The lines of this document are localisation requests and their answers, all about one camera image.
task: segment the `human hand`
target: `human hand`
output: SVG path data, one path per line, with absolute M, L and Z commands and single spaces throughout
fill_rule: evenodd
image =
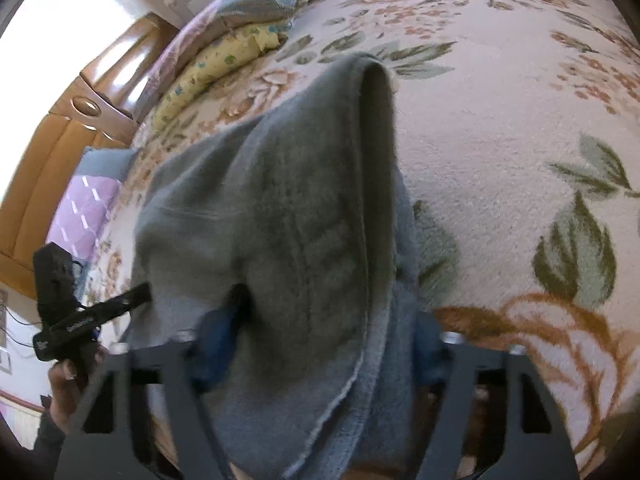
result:
M 97 364 L 106 357 L 103 347 L 95 354 Z M 76 411 L 82 393 L 78 387 L 76 366 L 69 360 L 60 361 L 49 369 L 49 383 L 51 384 L 51 406 L 49 415 L 63 433 L 69 433 L 69 421 Z

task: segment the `screw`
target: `screw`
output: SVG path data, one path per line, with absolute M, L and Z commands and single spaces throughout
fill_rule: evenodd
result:
M 507 348 L 511 355 L 526 355 L 527 347 L 524 345 L 509 345 Z
M 461 345 L 465 342 L 465 337 L 458 332 L 443 332 L 440 334 L 440 339 L 448 345 Z
M 122 355 L 129 351 L 129 345 L 127 343 L 112 343 L 109 346 L 109 353 L 111 355 Z

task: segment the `wall outlet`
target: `wall outlet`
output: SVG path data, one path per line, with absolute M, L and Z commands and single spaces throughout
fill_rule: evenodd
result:
M 11 373 L 11 355 L 6 348 L 0 348 L 0 371 Z

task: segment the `gray towel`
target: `gray towel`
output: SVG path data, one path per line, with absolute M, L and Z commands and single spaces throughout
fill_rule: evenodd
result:
M 395 164 L 385 69 L 359 54 L 154 177 L 133 269 L 154 302 L 127 340 L 162 344 L 247 284 L 253 319 L 205 402 L 229 459 L 254 478 L 405 463 L 417 262 Z

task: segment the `cable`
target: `cable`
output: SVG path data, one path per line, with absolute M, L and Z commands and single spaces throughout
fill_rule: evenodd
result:
M 11 317 L 14 319 L 14 321 L 15 321 L 16 323 L 18 323 L 18 324 L 21 324 L 21 325 L 24 325 L 24 326 L 35 326 L 35 325 L 41 325 L 41 324 L 42 324 L 42 322 L 41 322 L 41 321 L 37 321 L 37 322 L 35 322 L 35 323 L 24 323 L 24 322 L 21 322 L 17 317 L 15 317 L 15 316 L 11 313 L 11 311 L 10 311 L 7 307 L 5 307 L 5 308 L 4 308 L 4 310 L 5 310 L 5 311 L 7 312 L 7 314 L 9 314 L 9 316 L 11 316 Z
M 11 334 L 9 334 L 9 333 L 6 331 L 6 329 L 5 329 L 4 327 L 0 326 L 0 330 L 2 330 L 2 331 L 7 335 L 7 337 L 8 337 L 11 341 L 13 341 L 14 343 L 16 343 L 17 345 L 20 345 L 20 346 L 26 346 L 27 348 L 33 348 L 33 346 L 32 346 L 32 345 L 27 345 L 27 343 L 21 343 L 20 341 L 16 341 L 16 340 L 14 339 L 14 336 L 12 336 Z

